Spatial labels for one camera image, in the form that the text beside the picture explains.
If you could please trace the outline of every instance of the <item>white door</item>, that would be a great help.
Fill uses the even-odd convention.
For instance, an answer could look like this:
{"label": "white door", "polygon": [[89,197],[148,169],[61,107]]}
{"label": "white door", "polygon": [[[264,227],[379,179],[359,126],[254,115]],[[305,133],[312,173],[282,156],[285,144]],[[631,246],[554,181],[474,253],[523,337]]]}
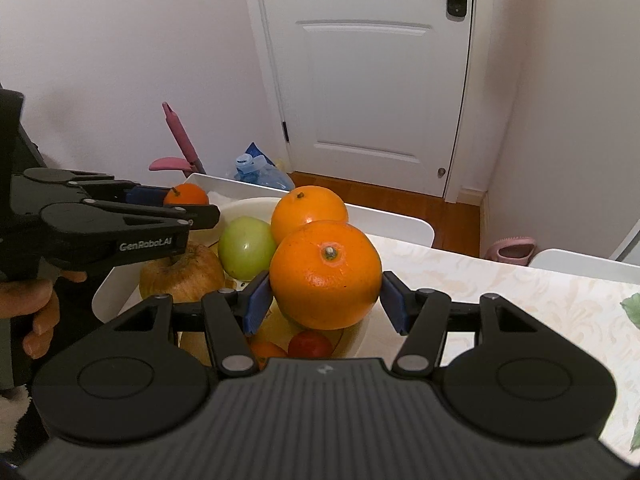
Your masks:
{"label": "white door", "polygon": [[264,0],[293,168],[442,196],[471,1]]}

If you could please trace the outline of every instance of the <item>green leaf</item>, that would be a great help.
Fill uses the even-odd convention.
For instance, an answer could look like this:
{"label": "green leaf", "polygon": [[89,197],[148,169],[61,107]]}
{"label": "green leaf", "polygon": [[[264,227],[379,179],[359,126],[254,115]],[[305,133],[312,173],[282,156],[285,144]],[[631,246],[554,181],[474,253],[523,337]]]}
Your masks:
{"label": "green leaf", "polygon": [[640,328],[640,292],[636,292],[631,298],[620,302],[631,322]]}
{"label": "green leaf", "polygon": [[634,430],[634,436],[631,437],[631,451],[635,451],[640,447],[640,418],[638,418],[638,423],[636,424],[636,429]]}

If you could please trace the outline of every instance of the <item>ribbed black surface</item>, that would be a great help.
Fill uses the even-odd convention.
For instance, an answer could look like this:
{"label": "ribbed black surface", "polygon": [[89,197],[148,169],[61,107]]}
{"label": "ribbed black surface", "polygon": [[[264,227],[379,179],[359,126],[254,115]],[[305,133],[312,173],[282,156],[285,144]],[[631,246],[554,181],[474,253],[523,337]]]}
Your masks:
{"label": "ribbed black surface", "polygon": [[374,359],[271,360],[257,376],[223,382],[195,419],[155,441],[87,449],[54,440],[20,468],[28,480],[622,480],[629,472],[595,440],[523,448],[475,434],[428,384],[396,380]]}

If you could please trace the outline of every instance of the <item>white logo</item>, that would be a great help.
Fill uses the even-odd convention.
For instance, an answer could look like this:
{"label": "white logo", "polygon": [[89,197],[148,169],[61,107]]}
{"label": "white logo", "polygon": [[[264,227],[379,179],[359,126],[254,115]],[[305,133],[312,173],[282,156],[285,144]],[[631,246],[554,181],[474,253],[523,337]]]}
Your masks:
{"label": "white logo", "polygon": [[121,251],[134,251],[136,249],[148,249],[149,247],[162,247],[163,245],[170,245],[174,240],[174,237],[160,238],[159,240],[140,240],[133,244],[120,244],[118,247]]}
{"label": "white logo", "polygon": [[316,368],[316,371],[319,374],[327,375],[327,374],[330,374],[331,372],[334,371],[334,367],[329,366],[329,365],[323,365],[323,366],[319,366],[318,368]]}

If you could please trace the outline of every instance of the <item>door hinge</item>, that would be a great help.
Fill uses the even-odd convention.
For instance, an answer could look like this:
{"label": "door hinge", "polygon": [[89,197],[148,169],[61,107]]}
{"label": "door hinge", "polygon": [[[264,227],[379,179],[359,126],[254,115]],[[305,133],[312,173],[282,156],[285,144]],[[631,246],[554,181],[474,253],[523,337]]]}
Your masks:
{"label": "door hinge", "polygon": [[284,134],[285,142],[289,142],[289,132],[287,131],[287,123],[282,121],[282,133]]}

